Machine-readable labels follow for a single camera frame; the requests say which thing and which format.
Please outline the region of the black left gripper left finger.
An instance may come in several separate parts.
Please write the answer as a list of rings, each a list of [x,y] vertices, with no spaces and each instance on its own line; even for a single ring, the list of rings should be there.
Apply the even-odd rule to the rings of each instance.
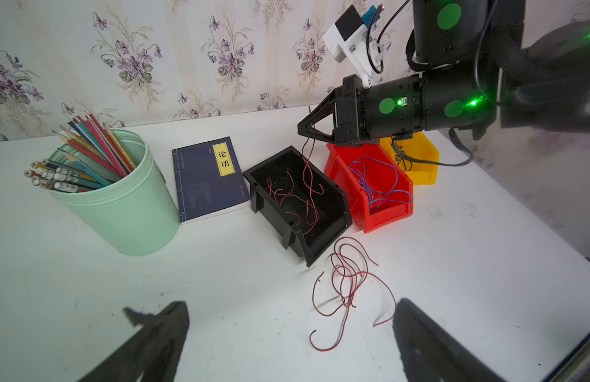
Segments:
[[[129,307],[123,313],[142,329],[80,380],[173,381],[190,325],[187,304],[171,302],[155,315]]]

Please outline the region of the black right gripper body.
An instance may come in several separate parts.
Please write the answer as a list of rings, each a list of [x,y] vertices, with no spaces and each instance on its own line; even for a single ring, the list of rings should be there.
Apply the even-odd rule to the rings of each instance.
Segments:
[[[410,138],[424,127],[421,78],[407,76],[364,88],[358,76],[333,91],[333,143],[376,144],[382,138]]]

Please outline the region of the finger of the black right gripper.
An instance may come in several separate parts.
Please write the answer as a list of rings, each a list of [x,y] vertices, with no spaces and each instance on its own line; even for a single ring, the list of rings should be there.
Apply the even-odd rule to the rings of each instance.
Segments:
[[[315,127],[315,124],[322,121],[322,119],[332,116],[337,100],[341,98],[341,95],[341,89],[333,89],[298,125],[312,125]]]
[[[305,126],[305,125],[298,125],[298,135],[301,135],[306,138],[315,139],[318,141],[322,141],[325,143],[335,143],[334,135],[325,134],[322,131],[317,130],[312,125]]]

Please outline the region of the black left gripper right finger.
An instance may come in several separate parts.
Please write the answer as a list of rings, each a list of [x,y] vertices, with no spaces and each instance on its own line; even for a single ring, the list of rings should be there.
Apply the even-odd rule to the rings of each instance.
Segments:
[[[395,308],[393,329],[409,381],[501,381],[411,300]]]

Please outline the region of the black plastic bin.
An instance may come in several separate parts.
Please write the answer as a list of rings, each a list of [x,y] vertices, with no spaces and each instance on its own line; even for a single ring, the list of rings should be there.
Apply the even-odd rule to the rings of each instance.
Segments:
[[[351,225],[345,192],[293,146],[243,173],[254,213],[261,213],[311,267]]]

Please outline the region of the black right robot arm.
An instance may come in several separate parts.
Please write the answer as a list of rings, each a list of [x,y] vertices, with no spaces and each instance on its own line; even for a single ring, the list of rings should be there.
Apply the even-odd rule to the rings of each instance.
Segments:
[[[523,47],[522,1],[413,1],[406,44],[411,75],[382,84],[383,44],[373,37],[382,6],[349,7],[324,41],[355,74],[298,124],[336,146],[405,140],[458,129],[474,139],[503,128],[590,133],[590,21],[564,25]]]

